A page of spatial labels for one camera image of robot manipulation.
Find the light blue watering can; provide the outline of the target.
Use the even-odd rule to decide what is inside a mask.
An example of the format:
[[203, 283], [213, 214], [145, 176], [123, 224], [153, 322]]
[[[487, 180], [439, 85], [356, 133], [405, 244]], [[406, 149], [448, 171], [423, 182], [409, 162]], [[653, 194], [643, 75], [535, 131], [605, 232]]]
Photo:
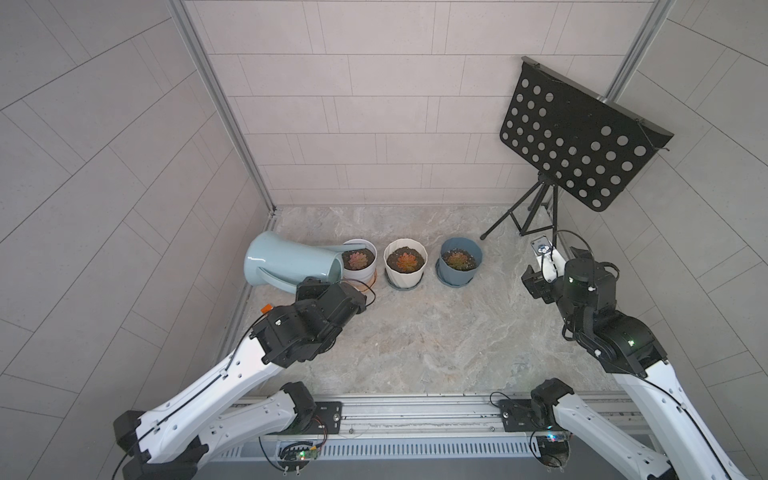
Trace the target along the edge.
[[247, 249], [243, 270], [252, 286], [272, 285], [295, 293], [307, 277], [336, 283], [343, 276], [342, 253], [364, 248], [361, 242], [310, 246], [280, 237], [272, 231], [258, 235]]

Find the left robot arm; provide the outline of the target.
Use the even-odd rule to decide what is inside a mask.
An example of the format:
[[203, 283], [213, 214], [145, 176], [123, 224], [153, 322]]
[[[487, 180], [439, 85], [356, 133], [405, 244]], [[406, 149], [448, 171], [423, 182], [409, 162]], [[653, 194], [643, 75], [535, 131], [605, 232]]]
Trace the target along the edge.
[[358, 281], [308, 277], [290, 305], [263, 312], [234, 350], [161, 405], [128, 410], [113, 423], [123, 452], [113, 472], [124, 479], [191, 479], [216, 455], [253, 437], [304, 432], [316, 402], [301, 382], [260, 403], [234, 408], [246, 393], [295, 363], [329, 351], [344, 327], [376, 300]]

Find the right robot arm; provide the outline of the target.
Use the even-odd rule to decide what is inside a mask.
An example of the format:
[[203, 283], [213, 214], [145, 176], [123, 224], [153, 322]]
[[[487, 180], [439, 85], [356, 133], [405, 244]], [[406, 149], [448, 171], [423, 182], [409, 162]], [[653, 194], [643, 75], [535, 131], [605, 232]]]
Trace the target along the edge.
[[557, 306], [563, 335], [576, 342], [629, 395], [658, 439], [654, 451], [590, 407], [572, 387], [552, 378], [531, 392], [529, 442], [550, 468], [566, 464], [568, 448], [545, 449], [553, 432], [576, 435], [628, 479], [741, 479], [678, 380], [665, 349], [641, 320], [617, 308], [620, 271], [575, 248], [565, 259], [545, 237], [533, 241], [536, 266], [521, 280], [529, 294]]

